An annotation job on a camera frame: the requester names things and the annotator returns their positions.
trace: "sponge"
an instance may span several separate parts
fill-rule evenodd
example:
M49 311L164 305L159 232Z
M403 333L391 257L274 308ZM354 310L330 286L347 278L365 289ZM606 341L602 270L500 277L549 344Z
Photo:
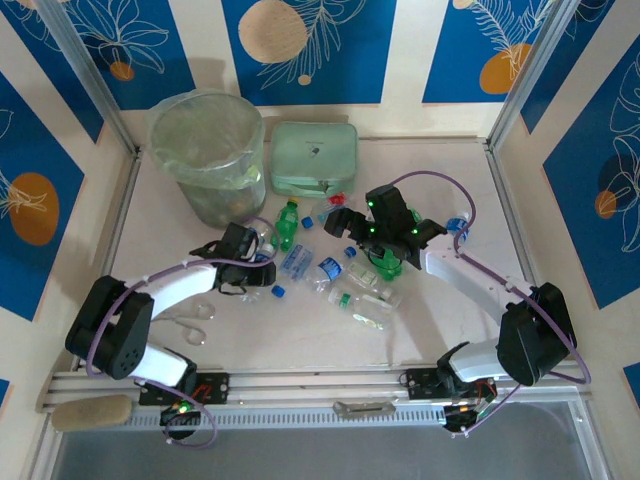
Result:
M51 424L59 432L80 432L121 425L131 417L133 404L127 395L74 400L58 405Z

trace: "trash bin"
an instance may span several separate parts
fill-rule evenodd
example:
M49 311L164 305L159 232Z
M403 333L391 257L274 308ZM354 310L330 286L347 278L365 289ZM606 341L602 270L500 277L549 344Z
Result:
M147 148L202 222L224 228L264 205L264 121L243 98L193 90L149 111Z

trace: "metal bracket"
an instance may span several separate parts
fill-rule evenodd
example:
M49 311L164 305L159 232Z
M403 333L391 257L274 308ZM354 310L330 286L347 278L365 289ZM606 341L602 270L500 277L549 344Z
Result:
M343 403L335 402L333 411L343 420L353 420L365 417L382 417L396 413L396 407L391 402L379 403Z
M229 393L228 373L198 373L195 389L191 396L203 405L225 405ZM139 403L141 406L171 406L179 398L164 390L142 388Z
M404 373L402 385L409 392L409 400L436 400L451 398L447 387L438 377L437 368L411 368ZM491 395L486 384L471 384L468 391L461 393L458 400L485 398Z

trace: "water bottle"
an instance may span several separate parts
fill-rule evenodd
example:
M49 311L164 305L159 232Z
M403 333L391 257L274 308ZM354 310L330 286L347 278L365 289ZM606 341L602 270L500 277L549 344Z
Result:
M271 233L271 229L266 223L259 220L251 222L247 228L254 231L258 236L258 246L256 247L256 251L260 250L267 240L267 236Z
M316 203L313 208L311 208L309 217L305 218L312 218L314 221L317 221L318 224L324 225L331 212L347 206L347 203L347 195L344 193L337 193L328 198L323 198Z
M254 263L264 262L269 260L275 254L276 249L269 243L263 243L262 247L256 252L253 257ZM247 304L255 304L260 301L261 290L264 287L248 287L246 292L240 297L242 302Z
M287 290L294 287L304 275L313 260L313 247L302 243L296 243L284 257L277 275L277 284L271 289L271 293L278 298L284 297Z
M290 198L287 205L280 210L278 221L275 224L276 230L280 235L280 250L289 251L293 245L293 237L298 229L298 201ZM278 248L278 239L276 236L271 237L271 245Z
M402 295L389 286L380 275L360 265L358 262L353 262L349 265L344 274L344 278L349 283L365 290L380 300L384 300L394 308L400 305L402 301Z
M331 288L328 300L367 326L384 330L391 324L394 311L391 305L366 293L359 295L342 282Z
M304 277L305 282L316 292L321 292L351 265L356 249L347 247L336 255L329 256L310 269Z
M455 237L460 230L462 230L464 227L467 226L467 224L469 223L469 218L470 218L470 215L467 212L461 212L455 217L450 218L449 220L447 220L447 226L446 226L447 232L449 232L451 235ZM469 237L469 230L467 230L462 235L460 235L458 242L462 245L464 242L467 241L468 237Z

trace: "mint green container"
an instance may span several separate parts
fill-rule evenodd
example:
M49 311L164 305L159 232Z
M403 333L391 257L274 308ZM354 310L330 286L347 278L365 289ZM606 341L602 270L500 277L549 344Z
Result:
M282 122L271 135L271 183L281 195L352 193L357 163L358 132L349 123Z

